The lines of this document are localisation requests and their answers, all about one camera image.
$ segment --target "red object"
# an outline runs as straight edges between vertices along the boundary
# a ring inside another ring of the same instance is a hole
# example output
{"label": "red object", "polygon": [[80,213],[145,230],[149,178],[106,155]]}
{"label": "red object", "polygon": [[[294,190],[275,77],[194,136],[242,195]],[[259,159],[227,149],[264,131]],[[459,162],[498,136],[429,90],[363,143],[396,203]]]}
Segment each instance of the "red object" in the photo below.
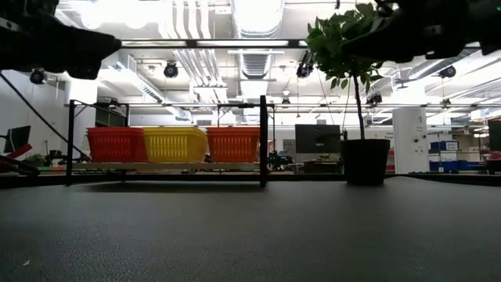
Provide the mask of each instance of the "red object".
{"label": "red object", "polygon": [[94,162],[147,162],[142,128],[88,128]]}
{"label": "red object", "polygon": [[208,128],[207,139],[213,162],[255,162],[258,159],[259,128]]}
{"label": "red object", "polygon": [[31,149],[33,149],[33,147],[30,144],[26,144],[26,145],[22,146],[21,148],[17,148],[12,153],[6,155],[6,157],[10,157],[10,158],[15,159],[16,157],[19,157],[20,155],[27,153]]}

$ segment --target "white wall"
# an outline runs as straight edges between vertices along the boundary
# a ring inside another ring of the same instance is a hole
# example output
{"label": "white wall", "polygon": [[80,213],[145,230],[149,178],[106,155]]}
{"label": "white wall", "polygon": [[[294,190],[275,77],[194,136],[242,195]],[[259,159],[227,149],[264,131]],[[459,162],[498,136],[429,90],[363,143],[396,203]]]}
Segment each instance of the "white wall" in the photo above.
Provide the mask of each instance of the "white wall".
{"label": "white wall", "polygon": [[[14,70],[2,72],[31,105],[58,131],[64,119],[64,91],[58,91],[50,85],[36,86],[30,83],[29,77]],[[29,154],[45,154],[45,143],[49,150],[58,150],[63,142],[53,133],[17,96],[17,94],[0,79],[0,135],[7,134],[9,128],[31,125]],[[5,140],[0,139],[0,150],[3,152]]]}

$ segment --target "plastic basket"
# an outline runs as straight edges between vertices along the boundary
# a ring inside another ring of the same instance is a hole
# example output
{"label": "plastic basket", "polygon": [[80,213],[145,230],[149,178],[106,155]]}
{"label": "plastic basket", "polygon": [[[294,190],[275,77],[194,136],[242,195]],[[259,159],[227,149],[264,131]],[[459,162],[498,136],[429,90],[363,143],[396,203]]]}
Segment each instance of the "plastic basket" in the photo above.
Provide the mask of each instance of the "plastic basket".
{"label": "plastic basket", "polygon": [[148,161],[203,162],[207,136],[194,127],[144,128]]}
{"label": "plastic basket", "polygon": [[88,128],[94,162],[147,162],[142,128]]}
{"label": "plastic basket", "polygon": [[259,128],[208,128],[213,162],[255,162]]}

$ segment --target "yellow basket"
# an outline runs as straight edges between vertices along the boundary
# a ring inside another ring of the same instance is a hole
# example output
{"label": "yellow basket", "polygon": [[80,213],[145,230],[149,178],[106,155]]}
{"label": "yellow basket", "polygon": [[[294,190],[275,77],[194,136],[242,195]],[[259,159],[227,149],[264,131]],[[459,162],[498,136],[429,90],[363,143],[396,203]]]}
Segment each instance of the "yellow basket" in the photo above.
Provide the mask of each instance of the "yellow basket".
{"label": "yellow basket", "polygon": [[194,127],[144,128],[150,162],[203,162],[207,136]]}

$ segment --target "gray table surface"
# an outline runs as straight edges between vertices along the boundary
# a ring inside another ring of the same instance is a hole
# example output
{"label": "gray table surface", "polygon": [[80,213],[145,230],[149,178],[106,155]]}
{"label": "gray table surface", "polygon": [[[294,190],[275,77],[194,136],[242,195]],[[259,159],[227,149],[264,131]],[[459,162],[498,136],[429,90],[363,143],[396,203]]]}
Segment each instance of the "gray table surface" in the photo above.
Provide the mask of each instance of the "gray table surface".
{"label": "gray table surface", "polygon": [[0,190],[0,281],[501,281],[501,189],[398,177]]}

